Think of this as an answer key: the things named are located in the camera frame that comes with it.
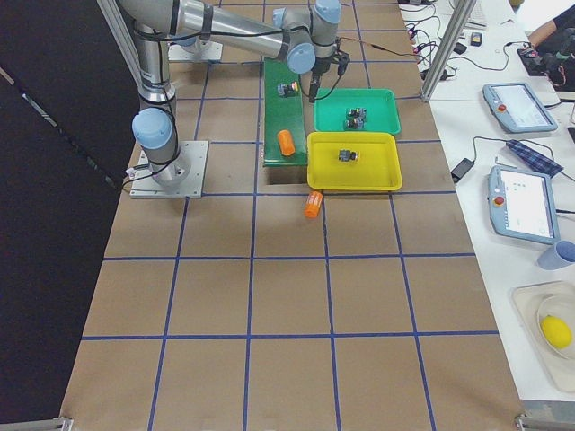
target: dark green board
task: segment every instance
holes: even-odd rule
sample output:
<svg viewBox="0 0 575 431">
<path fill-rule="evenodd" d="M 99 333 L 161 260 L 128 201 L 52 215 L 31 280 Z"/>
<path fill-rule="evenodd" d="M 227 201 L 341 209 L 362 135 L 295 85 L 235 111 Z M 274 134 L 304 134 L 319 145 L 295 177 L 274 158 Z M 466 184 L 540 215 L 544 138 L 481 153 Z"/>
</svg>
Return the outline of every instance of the dark green board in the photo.
<svg viewBox="0 0 575 431">
<path fill-rule="evenodd" d="M 291 84 L 297 81 L 298 76 L 284 63 L 267 58 L 263 63 L 263 76 L 265 86 L 263 165 L 307 166 L 302 93 L 300 91 L 290 97 L 278 95 L 278 84 Z M 277 134 L 284 128 L 291 132 L 296 145 L 296 152 L 289 157 L 281 155 L 279 151 Z"/>
</svg>

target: green tray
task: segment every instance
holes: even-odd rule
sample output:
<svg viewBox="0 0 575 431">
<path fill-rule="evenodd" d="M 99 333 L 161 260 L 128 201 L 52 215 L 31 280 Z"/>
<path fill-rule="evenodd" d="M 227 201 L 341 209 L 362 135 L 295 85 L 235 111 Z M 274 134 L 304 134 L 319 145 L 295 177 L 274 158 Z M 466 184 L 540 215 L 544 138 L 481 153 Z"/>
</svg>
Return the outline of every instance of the green tray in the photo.
<svg viewBox="0 0 575 431">
<path fill-rule="evenodd" d="M 320 89 L 318 97 L 329 90 Z M 395 96 L 385 88 L 340 88 L 333 90 L 314 105 L 314 127 L 318 132 L 343 132 L 345 113 L 352 108 L 365 108 L 367 119 L 361 131 L 396 135 L 402 131 L 395 106 Z"/>
<path fill-rule="evenodd" d="M 266 58 L 263 63 L 265 116 L 263 165 L 307 166 L 307 148 L 304 131 L 304 109 L 302 93 L 294 96 L 278 95 L 278 84 L 290 84 L 298 76 L 291 72 L 285 63 Z M 281 154 L 278 144 L 278 132 L 283 129 L 291 132 L 296 152 L 288 157 Z"/>
</svg>

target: tablet device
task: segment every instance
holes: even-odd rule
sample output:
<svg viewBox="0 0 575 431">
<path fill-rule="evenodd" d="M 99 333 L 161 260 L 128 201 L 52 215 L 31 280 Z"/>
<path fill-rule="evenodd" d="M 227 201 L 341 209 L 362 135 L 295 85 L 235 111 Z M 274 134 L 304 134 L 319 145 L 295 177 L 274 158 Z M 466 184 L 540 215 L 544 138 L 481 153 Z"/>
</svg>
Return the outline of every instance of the tablet device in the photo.
<svg viewBox="0 0 575 431">
<path fill-rule="evenodd" d="M 549 132 L 557 123 L 527 83 L 486 84 L 483 97 L 510 133 Z"/>
<path fill-rule="evenodd" d="M 489 176 L 488 200 L 491 224 L 498 234 L 543 244 L 561 239 L 549 175 L 495 166 Z"/>
</svg>

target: blue cup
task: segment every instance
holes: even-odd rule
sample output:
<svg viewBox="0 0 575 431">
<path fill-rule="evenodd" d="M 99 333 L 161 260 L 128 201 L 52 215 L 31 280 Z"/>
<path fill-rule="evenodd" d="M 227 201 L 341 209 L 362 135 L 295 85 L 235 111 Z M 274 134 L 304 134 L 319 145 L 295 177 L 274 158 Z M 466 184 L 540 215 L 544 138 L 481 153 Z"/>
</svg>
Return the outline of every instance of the blue cup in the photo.
<svg viewBox="0 0 575 431">
<path fill-rule="evenodd" d="M 537 264 L 547 270 L 568 267 L 571 263 L 575 263 L 575 244 L 570 241 L 556 242 L 537 260 Z"/>
</svg>

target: white bowl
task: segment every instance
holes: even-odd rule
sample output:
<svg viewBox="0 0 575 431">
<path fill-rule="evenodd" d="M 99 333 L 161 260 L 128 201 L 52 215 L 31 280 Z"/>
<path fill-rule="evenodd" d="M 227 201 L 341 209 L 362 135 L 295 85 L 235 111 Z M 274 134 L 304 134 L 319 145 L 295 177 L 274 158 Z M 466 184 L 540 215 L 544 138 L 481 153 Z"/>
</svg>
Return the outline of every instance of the white bowl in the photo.
<svg viewBox="0 0 575 431">
<path fill-rule="evenodd" d="M 541 329 L 541 321 L 547 316 L 555 316 L 567 323 L 573 340 L 566 348 L 552 346 Z M 537 328 L 545 344 L 557 355 L 575 360 L 575 295 L 552 295 L 545 298 L 537 309 Z"/>
</svg>

